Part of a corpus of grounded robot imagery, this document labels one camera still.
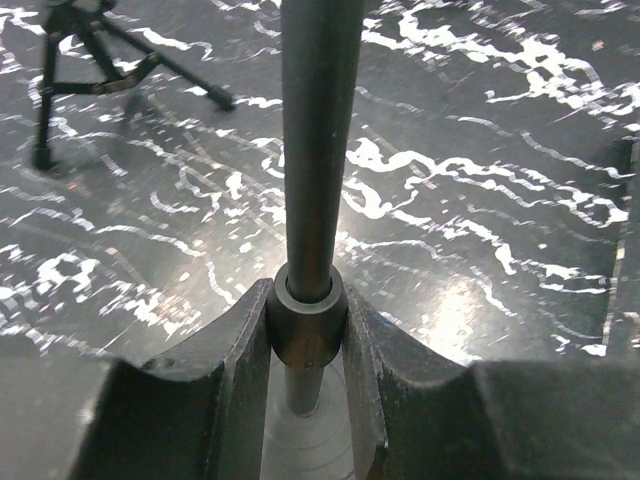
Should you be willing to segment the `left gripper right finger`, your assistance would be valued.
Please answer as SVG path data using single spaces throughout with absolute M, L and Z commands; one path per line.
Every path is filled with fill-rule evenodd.
M 343 362 L 359 479 L 635 479 L 639 366 L 500 360 L 461 366 L 355 289 Z

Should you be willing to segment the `black tripod mic stand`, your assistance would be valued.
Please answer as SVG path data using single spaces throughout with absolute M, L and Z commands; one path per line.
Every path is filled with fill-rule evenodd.
M 59 95 L 108 95 L 136 87 L 157 67 L 163 66 L 192 85 L 205 91 L 205 96 L 220 109 L 235 109 L 233 95 L 221 86 L 208 83 L 182 67 L 147 42 L 134 37 L 106 17 L 116 6 L 114 1 L 43 1 L 39 11 L 45 32 L 43 78 L 40 82 L 40 109 L 31 165 L 39 171 L 56 166 L 49 146 L 53 99 Z M 143 58 L 129 73 L 124 73 L 99 38 L 100 31 L 117 38 L 143 54 Z M 95 61 L 104 79 L 93 83 L 60 82 L 56 79 L 60 42 L 77 36 Z

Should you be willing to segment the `round base mic stand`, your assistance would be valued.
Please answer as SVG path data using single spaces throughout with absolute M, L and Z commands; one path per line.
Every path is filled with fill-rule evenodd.
M 264 479 L 353 475 L 338 357 L 348 300 L 333 258 L 364 13 L 361 1 L 280 7 L 287 260 L 267 301 Z

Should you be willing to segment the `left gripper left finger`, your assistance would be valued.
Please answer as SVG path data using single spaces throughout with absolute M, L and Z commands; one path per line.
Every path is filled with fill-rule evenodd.
M 271 346 L 270 279 L 140 367 L 111 361 L 74 479 L 257 479 Z

